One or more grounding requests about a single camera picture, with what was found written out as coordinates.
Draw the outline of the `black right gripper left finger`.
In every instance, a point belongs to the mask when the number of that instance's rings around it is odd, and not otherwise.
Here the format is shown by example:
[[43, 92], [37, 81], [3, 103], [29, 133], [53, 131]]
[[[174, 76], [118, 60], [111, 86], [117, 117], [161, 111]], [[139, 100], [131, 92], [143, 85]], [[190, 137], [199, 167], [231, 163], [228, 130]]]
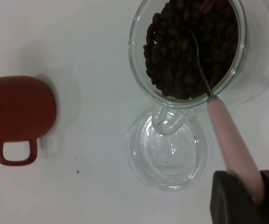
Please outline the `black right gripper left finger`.
[[241, 181], [226, 171], [213, 174], [210, 212], [214, 224], [261, 223], [261, 214]]

